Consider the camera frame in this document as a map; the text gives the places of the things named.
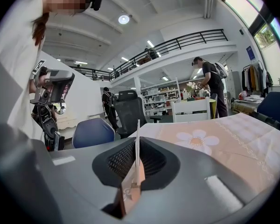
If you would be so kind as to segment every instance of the black pants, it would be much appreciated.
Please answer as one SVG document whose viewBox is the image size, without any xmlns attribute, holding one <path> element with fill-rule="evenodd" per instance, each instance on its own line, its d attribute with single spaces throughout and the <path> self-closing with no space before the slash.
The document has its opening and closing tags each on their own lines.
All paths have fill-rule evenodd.
<svg viewBox="0 0 280 224">
<path fill-rule="evenodd" d="M 224 92 L 222 90 L 210 90 L 210 95 L 217 94 L 217 110 L 216 118 L 218 118 L 218 113 L 220 118 L 228 116 L 227 107 L 224 100 Z"/>
<path fill-rule="evenodd" d="M 108 115 L 108 119 L 110 121 L 110 124 L 112 125 L 112 128 L 114 130 L 117 130 L 118 129 L 118 126 L 116 124 L 116 112 L 115 112 L 115 108 L 113 107 L 105 107 L 105 111 L 106 111 L 106 114 Z"/>
</svg>

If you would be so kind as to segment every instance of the white t-shirt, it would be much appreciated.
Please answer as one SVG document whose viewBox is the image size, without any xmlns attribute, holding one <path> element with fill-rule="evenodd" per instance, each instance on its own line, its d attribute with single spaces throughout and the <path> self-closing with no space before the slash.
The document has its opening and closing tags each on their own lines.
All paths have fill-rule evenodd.
<svg viewBox="0 0 280 224">
<path fill-rule="evenodd" d="M 32 38 L 33 21 L 41 16 L 42 0 L 16 0 L 0 23 L 0 62 L 22 88 L 7 123 L 38 140 L 43 132 L 31 117 L 28 83 L 41 51 Z"/>
</svg>

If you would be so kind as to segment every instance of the balcony railing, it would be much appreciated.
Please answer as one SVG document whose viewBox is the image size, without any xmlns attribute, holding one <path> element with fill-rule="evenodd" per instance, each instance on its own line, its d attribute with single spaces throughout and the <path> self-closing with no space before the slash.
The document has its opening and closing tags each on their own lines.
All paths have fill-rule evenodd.
<svg viewBox="0 0 280 224">
<path fill-rule="evenodd" d="M 208 43 L 212 41 L 224 40 L 228 41 L 225 36 L 223 29 L 206 30 L 201 32 L 195 32 L 177 38 L 171 39 L 169 41 L 163 42 L 150 48 L 148 51 L 143 51 L 140 54 L 129 59 L 128 62 L 123 63 L 119 67 L 115 68 L 112 72 L 103 70 L 94 70 L 83 67 L 71 67 L 76 71 L 90 77 L 92 80 L 101 81 L 112 81 L 117 77 L 127 73 L 128 71 L 137 68 L 151 60 L 157 59 L 160 56 L 169 54 L 173 50 L 181 50 L 187 46 Z"/>
<path fill-rule="evenodd" d="M 111 81 L 111 73 L 103 70 L 95 70 L 90 68 L 70 66 L 74 70 L 80 72 L 82 75 L 89 77 L 92 80 Z"/>
</svg>

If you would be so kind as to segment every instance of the white flowers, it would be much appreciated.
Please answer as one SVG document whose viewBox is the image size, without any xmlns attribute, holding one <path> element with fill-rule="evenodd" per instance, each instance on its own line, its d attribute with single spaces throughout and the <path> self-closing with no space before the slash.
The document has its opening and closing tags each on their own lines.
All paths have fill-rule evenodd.
<svg viewBox="0 0 280 224">
<path fill-rule="evenodd" d="M 206 137 L 205 135 L 206 132 L 199 129 L 194 130 L 192 134 L 181 132 L 176 136 L 182 141 L 175 144 L 211 155 L 211 148 L 209 146 L 217 145 L 219 138 L 216 136 Z"/>
<path fill-rule="evenodd" d="M 197 90 L 198 89 L 198 87 L 195 84 L 195 82 L 189 82 L 189 83 L 187 83 L 187 86 L 190 87 L 193 90 Z"/>
</svg>

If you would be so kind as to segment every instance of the floor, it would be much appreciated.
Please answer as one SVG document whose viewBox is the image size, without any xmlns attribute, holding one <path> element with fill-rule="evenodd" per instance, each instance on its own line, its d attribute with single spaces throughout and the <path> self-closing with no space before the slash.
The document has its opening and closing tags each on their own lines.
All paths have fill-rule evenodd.
<svg viewBox="0 0 280 224">
<path fill-rule="evenodd" d="M 231 108 L 228 108 L 227 111 L 228 111 L 228 116 L 237 114 L 234 111 L 232 111 Z M 101 118 L 110 125 L 110 122 L 108 119 L 105 119 L 103 116 Z M 118 119 L 117 125 L 119 127 L 121 127 L 120 119 L 118 117 L 117 117 L 117 119 Z M 154 121 L 147 116 L 147 122 L 153 123 Z M 173 116 L 172 115 L 163 115 L 162 120 L 160 120 L 160 123 L 173 123 Z M 115 141 L 116 140 L 120 140 L 120 135 L 118 133 L 115 133 Z M 74 147 L 71 144 L 71 140 L 68 140 L 64 143 L 64 149 L 72 149 L 72 148 L 74 148 Z"/>
</svg>

